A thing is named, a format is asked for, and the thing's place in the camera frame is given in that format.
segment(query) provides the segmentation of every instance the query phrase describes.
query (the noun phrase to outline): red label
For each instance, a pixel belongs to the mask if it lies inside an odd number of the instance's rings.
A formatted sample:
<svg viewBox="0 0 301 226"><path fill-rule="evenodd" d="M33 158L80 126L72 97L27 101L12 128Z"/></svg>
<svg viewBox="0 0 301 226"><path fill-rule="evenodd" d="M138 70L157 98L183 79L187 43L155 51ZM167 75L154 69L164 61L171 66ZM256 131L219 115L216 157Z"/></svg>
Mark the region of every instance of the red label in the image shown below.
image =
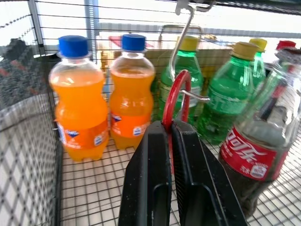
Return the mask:
<svg viewBox="0 0 301 226"><path fill-rule="evenodd" d="M111 130L122 137L133 138L143 135L150 121L151 113L138 116L123 116L111 112Z"/></svg>
<svg viewBox="0 0 301 226"><path fill-rule="evenodd" d="M73 149L92 149L109 137L107 120L88 129L69 130L59 123L57 127L64 146Z"/></svg>
<svg viewBox="0 0 301 226"><path fill-rule="evenodd" d="M253 144L233 128L221 146L221 154L235 171L248 178L264 181L277 153Z"/></svg>
<svg viewBox="0 0 301 226"><path fill-rule="evenodd" d="M276 89L274 90L274 92L273 92L273 94L272 94L272 97L273 98L279 98L280 97L280 95L285 91L285 89L286 89L286 86L281 86L281 85L278 85L277 87L276 87Z"/></svg>

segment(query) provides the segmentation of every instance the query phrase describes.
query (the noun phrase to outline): red handle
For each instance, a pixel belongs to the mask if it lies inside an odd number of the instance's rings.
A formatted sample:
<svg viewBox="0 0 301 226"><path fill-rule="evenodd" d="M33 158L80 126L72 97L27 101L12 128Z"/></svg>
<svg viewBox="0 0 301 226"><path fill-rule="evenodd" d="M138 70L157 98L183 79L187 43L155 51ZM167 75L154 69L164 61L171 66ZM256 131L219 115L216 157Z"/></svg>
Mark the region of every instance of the red handle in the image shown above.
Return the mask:
<svg viewBox="0 0 301 226"><path fill-rule="evenodd" d="M165 103L162 124L165 127L167 132L169 132L169 130L170 130L172 119L173 119L174 106L177 102L177 98L178 98L179 92L181 90L181 86L184 82L185 82L185 90L190 91L191 90L191 77L190 77L189 71L187 71L187 70L182 70L178 74L178 76L176 77L176 79L170 89L168 98ZM182 117L181 117L182 121L187 121L187 119L188 119L189 98L190 97L188 95L185 95L183 110L182 110Z"/></svg>

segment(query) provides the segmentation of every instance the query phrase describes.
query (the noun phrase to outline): blue bottle cap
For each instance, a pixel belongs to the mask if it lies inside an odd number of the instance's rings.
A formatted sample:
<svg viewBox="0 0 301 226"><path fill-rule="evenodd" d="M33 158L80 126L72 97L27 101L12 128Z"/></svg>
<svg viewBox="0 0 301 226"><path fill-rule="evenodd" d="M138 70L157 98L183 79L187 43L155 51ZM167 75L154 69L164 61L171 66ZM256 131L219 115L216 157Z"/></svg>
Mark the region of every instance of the blue bottle cap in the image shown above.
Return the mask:
<svg viewBox="0 0 301 226"><path fill-rule="evenodd" d="M145 49L145 36L139 34L124 34L122 49L130 52L141 52Z"/></svg>
<svg viewBox="0 0 301 226"><path fill-rule="evenodd" d="M66 35L58 39L61 55L65 58L81 58L88 55L88 41L79 35Z"/></svg>

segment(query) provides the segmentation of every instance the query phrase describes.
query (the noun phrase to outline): dark cola liquid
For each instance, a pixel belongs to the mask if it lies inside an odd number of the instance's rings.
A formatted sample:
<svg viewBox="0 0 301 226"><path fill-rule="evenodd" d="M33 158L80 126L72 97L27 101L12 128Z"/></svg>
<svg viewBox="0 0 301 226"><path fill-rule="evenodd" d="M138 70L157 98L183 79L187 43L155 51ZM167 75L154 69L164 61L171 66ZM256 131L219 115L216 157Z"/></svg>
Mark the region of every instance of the dark cola liquid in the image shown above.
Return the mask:
<svg viewBox="0 0 301 226"><path fill-rule="evenodd" d="M245 217L248 218L252 216L256 210L259 195L267 189L273 181L253 180L237 173L223 160L221 154L218 160L227 173Z"/></svg>

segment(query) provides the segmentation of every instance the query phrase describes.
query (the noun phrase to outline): orange liquid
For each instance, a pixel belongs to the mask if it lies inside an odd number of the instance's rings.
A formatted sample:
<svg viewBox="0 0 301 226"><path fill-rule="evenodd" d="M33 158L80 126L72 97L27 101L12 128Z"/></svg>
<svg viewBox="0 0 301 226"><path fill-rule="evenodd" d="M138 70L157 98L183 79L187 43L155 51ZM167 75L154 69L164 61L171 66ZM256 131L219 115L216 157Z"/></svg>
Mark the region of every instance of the orange liquid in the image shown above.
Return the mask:
<svg viewBox="0 0 301 226"><path fill-rule="evenodd" d="M55 116L64 129L89 129L107 120L108 108L101 95L103 83L103 74L97 71L68 70L51 75L50 84L60 98ZM101 158L108 139L91 149L64 148L75 161L96 160Z"/></svg>
<svg viewBox="0 0 301 226"><path fill-rule="evenodd" d="M110 109L121 116L151 116L154 101L151 83L155 78L153 71L140 68L111 70L115 90L110 97ZM118 149L139 145L143 135L134 138L122 137L111 130Z"/></svg>

